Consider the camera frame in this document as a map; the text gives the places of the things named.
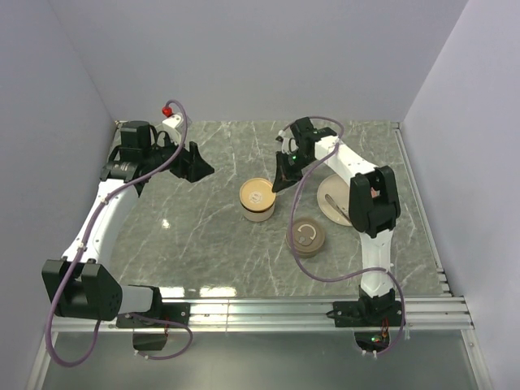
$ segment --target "beige plate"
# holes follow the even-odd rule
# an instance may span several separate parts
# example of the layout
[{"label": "beige plate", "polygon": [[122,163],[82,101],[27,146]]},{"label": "beige plate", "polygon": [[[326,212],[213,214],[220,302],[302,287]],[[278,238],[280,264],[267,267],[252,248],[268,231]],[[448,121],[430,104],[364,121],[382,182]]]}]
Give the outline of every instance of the beige plate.
[{"label": "beige plate", "polygon": [[266,179],[256,177],[247,180],[240,188],[240,203],[247,210],[262,212],[275,203],[276,194],[271,190],[273,184]]},{"label": "beige plate", "polygon": [[336,204],[349,215],[349,194],[350,187],[338,175],[328,176],[318,187],[318,206],[320,210],[332,221],[343,226],[352,226],[343,215],[338,213],[325,200],[325,195],[329,194]]}]

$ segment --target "gray marble tabletop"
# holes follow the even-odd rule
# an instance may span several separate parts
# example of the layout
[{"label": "gray marble tabletop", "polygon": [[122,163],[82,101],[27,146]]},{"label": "gray marble tabletop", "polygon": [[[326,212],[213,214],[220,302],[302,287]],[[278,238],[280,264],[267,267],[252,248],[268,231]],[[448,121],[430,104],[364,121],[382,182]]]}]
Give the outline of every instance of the gray marble tabletop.
[{"label": "gray marble tabletop", "polygon": [[[275,178],[275,152],[280,147],[275,137],[286,123],[193,123],[188,138],[199,144],[215,173],[196,184],[169,172],[153,177],[119,234],[110,263],[112,275],[122,284],[169,288],[169,295],[177,297],[357,295],[359,278],[319,283],[301,273],[294,262],[284,234],[295,186],[278,194],[275,213],[266,222],[253,223],[241,215],[241,185],[253,177]],[[392,262],[405,294],[442,293],[391,123],[344,124],[343,141],[350,148],[376,165],[388,164],[396,173],[401,217],[392,241]],[[119,143],[117,134],[115,143]],[[297,217],[313,217],[326,230],[323,250],[304,261],[323,277],[362,267],[357,232],[329,220],[316,200],[319,184],[333,173],[328,167],[314,172],[297,211]]]}]

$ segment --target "can lid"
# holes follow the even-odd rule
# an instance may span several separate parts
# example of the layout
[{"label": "can lid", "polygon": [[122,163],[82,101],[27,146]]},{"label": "can lid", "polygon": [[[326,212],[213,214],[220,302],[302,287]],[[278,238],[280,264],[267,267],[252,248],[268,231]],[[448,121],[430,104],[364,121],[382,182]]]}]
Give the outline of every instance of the can lid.
[{"label": "can lid", "polygon": [[273,184],[261,177],[247,180],[240,187],[240,203],[248,210],[262,212],[275,203],[276,194],[272,192]]},{"label": "can lid", "polygon": [[[303,217],[294,221],[292,237],[297,253],[303,258],[312,258],[323,247],[325,230],[315,219]],[[285,242],[291,246],[288,232],[285,234]]]}]

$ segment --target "silverware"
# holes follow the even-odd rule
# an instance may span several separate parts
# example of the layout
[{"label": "silverware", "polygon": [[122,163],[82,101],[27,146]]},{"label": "silverware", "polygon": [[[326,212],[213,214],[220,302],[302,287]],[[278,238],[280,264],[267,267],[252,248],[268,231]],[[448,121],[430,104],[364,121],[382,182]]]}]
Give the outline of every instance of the silverware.
[{"label": "silverware", "polygon": [[328,193],[325,194],[325,200],[329,205],[332,206],[334,210],[340,213],[340,215],[342,215],[343,218],[345,218],[349,223],[352,223],[348,215],[338,206],[338,204],[334,201],[334,199],[332,199],[332,197]]}]

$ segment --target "wall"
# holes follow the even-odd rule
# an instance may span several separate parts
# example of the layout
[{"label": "wall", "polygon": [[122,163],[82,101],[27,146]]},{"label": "wall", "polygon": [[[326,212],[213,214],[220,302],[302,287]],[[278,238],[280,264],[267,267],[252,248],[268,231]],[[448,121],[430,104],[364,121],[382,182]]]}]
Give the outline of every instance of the wall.
[{"label": "wall", "polygon": [[17,390],[49,309],[41,267],[79,230],[114,125],[49,4],[1,10],[0,387]]},{"label": "wall", "polygon": [[404,122],[443,265],[496,389],[520,388],[520,2],[470,0]]},{"label": "wall", "polygon": [[402,120],[467,0],[50,0],[109,112]]}]

